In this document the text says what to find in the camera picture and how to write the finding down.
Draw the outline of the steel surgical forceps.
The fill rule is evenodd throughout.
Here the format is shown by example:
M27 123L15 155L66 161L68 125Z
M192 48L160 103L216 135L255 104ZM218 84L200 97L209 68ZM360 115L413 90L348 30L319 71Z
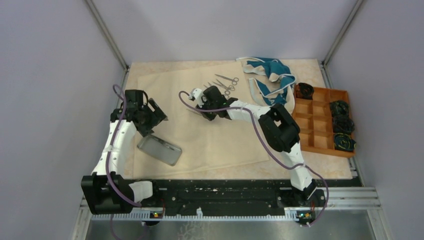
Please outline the steel surgical forceps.
M234 91L235 87L230 84L230 85L225 85L224 83L222 83L221 81L219 81L218 79L216 81L213 81L213 83L217 86L220 86L222 88L224 88L226 91Z

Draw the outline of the metal instrument tray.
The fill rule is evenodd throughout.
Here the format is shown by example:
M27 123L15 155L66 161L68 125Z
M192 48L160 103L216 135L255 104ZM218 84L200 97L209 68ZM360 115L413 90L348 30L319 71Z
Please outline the metal instrument tray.
M183 153L179 146L152 134L143 137L137 144L137 148L152 158L172 167L177 164Z

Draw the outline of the beige cloth drape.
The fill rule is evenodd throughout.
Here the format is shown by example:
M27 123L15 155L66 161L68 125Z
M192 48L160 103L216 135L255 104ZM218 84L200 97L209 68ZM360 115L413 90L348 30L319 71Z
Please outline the beige cloth drape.
M154 135L182 149L175 166L169 166L140 151L137 144L141 135L133 141L133 149L125 163L125 175L140 179L159 178L221 178L232 168L266 162L269 160L252 123L217 117L209 121L186 110L194 106L180 91L219 80L225 85L230 81L217 77L237 77L239 82L231 96L252 104L248 81L239 61L169 61L134 62L130 66L127 89L144 90L167 115L167 121L154 128Z

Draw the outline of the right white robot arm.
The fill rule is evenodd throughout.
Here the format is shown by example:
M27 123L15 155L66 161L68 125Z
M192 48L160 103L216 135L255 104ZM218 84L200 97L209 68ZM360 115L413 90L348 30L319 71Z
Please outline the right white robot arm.
M300 127L282 104L259 106L234 97L226 98L216 86L205 90L194 88L187 96L196 103L193 110L209 121L220 117L253 124L265 151L289 170L294 202L307 206L313 200L317 185L302 155Z

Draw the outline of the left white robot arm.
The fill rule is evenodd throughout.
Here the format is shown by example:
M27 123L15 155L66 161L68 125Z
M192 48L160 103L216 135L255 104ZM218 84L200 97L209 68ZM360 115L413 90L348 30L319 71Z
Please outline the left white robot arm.
M81 189L93 215L127 214L134 207L140 208L142 201L154 207L161 198L151 181L127 181L124 172L136 134L143 138L150 136L167 116L143 90L122 90L117 85L113 90L122 103L110 115L108 137L97 165L81 180Z

